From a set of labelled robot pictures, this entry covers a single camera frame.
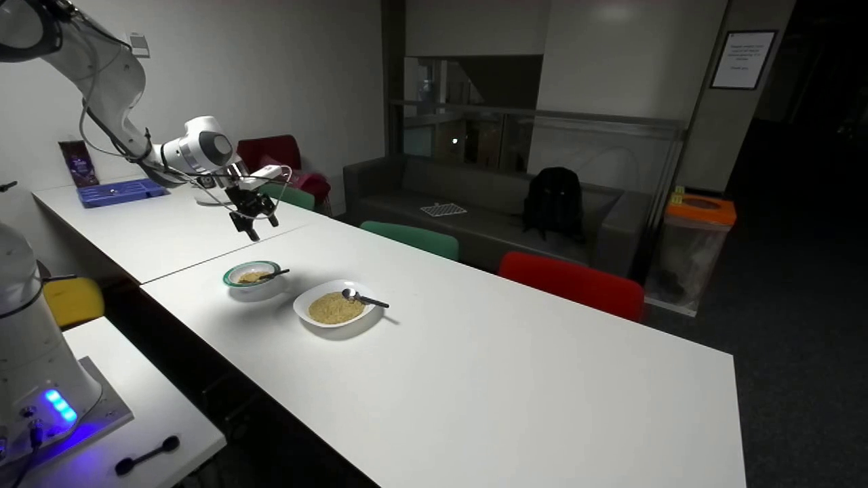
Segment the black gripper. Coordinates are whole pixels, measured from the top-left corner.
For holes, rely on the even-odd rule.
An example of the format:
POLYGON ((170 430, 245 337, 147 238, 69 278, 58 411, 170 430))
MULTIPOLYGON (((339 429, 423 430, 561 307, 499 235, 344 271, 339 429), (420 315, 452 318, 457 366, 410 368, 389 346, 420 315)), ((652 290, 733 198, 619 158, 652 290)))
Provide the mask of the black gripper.
POLYGON ((242 190, 242 187, 229 187, 226 190, 229 200, 230 200, 230 215, 238 217, 238 231, 249 238, 249 242, 260 242, 259 231, 252 227, 249 219, 256 217, 267 217, 272 227, 279 224, 272 200, 260 193, 260 190, 242 190))

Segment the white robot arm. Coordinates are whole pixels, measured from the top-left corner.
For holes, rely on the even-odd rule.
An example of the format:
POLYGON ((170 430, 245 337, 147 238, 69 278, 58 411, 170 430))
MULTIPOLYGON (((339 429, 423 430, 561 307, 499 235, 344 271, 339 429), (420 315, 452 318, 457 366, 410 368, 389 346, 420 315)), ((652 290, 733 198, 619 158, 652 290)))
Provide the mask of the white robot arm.
POLYGON ((215 117, 192 117, 180 137, 157 144, 130 118, 142 101, 147 74, 132 45, 70 0, 0 0, 0 59, 47 59, 79 93, 85 113, 109 135, 113 149, 161 183, 221 187, 229 217, 238 232, 259 242, 256 219, 279 224, 277 202, 260 193, 279 177, 277 164, 246 174, 235 144, 215 117))

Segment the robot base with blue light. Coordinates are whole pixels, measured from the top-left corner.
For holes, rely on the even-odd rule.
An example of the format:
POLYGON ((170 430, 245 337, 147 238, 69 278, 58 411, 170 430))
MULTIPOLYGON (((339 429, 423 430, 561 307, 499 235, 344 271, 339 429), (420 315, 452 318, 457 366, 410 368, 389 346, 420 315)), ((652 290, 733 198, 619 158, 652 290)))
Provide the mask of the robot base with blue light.
POLYGON ((0 224, 0 469, 82 441, 116 399, 89 358, 77 358, 44 299, 27 238, 0 224))

